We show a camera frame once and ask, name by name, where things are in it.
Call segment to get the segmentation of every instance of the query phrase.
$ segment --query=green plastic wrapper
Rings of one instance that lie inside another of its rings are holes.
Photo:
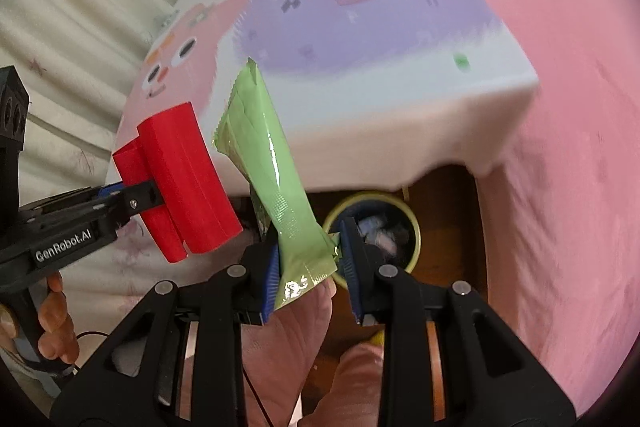
[[[213,144],[249,181],[278,231],[279,309],[336,271],[336,246],[316,221],[262,75],[251,59],[236,78]]]

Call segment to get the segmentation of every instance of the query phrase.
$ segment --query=red object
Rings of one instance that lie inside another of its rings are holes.
[[[141,214],[146,227],[170,263],[193,253],[220,247],[242,232],[191,103],[147,118],[138,138],[113,154],[125,185],[153,178],[164,204]]]

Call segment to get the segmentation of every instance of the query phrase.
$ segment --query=table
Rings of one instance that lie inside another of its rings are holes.
[[[229,195],[248,185],[212,134],[248,57],[309,191],[396,190],[434,166],[489,172],[538,78],[484,0],[179,0],[116,138],[190,101]]]

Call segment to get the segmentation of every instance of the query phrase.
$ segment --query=wooden floor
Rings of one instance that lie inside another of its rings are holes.
[[[319,223],[349,192],[310,194]],[[431,171],[409,188],[409,206],[420,224],[422,248],[414,276],[447,286],[466,280],[486,296],[486,265],[478,196],[473,177],[460,166]],[[302,392],[303,411],[312,412],[331,388],[341,354],[371,337],[380,327],[361,328],[351,314],[347,291],[338,288],[329,331]]]

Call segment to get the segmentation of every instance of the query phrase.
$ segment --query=white curtain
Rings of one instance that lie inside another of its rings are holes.
[[[0,0],[0,65],[30,95],[20,203],[104,181],[138,68],[176,0]]]

